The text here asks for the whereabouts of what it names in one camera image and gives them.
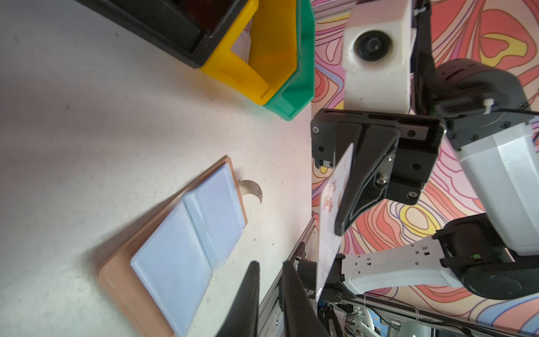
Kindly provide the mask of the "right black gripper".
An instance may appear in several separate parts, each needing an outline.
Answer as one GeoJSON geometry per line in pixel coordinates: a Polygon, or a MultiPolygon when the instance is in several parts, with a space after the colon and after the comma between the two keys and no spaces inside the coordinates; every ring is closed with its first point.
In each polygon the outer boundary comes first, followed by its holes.
{"type": "Polygon", "coordinates": [[[344,146],[352,145],[334,224],[338,236],[384,199],[417,204],[446,133],[438,117],[335,109],[318,111],[310,128],[316,167],[335,168],[344,146]]]}

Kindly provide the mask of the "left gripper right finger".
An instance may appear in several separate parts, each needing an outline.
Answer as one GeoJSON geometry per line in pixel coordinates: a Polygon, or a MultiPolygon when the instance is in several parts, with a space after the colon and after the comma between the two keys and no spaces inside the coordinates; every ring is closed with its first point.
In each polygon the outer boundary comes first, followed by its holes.
{"type": "Polygon", "coordinates": [[[282,268],[282,306],[287,336],[328,336],[303,288],[293,263],[282,268]]]}

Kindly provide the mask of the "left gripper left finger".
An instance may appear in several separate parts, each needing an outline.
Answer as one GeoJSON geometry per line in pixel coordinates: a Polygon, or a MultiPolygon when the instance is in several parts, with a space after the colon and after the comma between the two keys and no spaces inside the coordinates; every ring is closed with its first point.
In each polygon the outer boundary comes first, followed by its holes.
{"type": "Polygon", "coordinates": [[[251,261],[217,337],[257,336],[259,292],[260,264],[251,261]]]}

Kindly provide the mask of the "tan leather card holder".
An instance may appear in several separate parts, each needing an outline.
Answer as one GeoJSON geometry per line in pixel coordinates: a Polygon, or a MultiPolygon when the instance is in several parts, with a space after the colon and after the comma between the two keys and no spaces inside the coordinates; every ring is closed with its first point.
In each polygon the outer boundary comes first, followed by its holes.
{"type": "Polygon", "coordinates": [[[167,204],[98,269],[98,282],[142,336],[186,336],[214,272],[223,267],[248,218],[224,156],[167,204]]]}

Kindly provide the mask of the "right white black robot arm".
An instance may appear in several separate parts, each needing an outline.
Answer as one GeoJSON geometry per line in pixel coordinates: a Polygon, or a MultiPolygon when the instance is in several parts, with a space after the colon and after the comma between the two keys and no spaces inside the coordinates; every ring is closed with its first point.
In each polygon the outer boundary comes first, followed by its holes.
{"type": "Polygon", "coordinates": [[[342,45],[345,99],[311,123],[317,168],[332,169],[316,262],[299,271],[316,300],[393,286],[464,287],[485,299],[538,293],[535,112],[513,74],[460,58],[435,65],[429,1],[358,1],[342,45]],[[338,253],[362,214],[418,203],[448,139],[484,212],[406,246],[338,253]]]}

